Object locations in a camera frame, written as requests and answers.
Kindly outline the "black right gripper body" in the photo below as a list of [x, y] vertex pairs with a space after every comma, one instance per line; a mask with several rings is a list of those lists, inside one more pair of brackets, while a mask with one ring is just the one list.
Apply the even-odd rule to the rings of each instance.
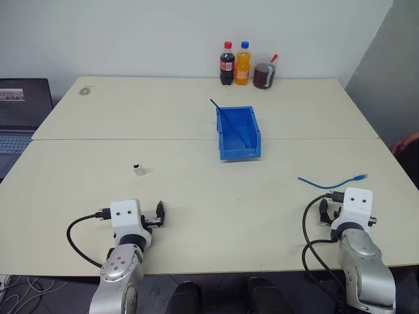
[[372, 216], [372, 207], [368, 204], [343, 204], [331, 212], [331, 218], [331, 226], [340, 226], [342, 224], [374, 226], [377, 223], [377, 218]]

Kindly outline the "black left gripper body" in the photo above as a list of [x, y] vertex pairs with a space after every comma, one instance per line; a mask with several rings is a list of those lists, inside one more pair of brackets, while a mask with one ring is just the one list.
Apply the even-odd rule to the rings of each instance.
[[161, 227], [163, 225], [163, 216], [146, 219], [144, 215], [141, 215], [141, 225], [145, 230], [150, 230], [152, 226]]

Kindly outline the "bystander's bare hand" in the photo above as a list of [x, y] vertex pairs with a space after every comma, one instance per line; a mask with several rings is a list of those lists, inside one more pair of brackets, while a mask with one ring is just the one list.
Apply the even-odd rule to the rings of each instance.
[[406, 135], [405, 137], [399, 139], [392, 147], [392, 154], [398, 155], [404, 151], [410, 144], [417, 141], [419, 138], [419, 132], [414, 132], [412, 134]]

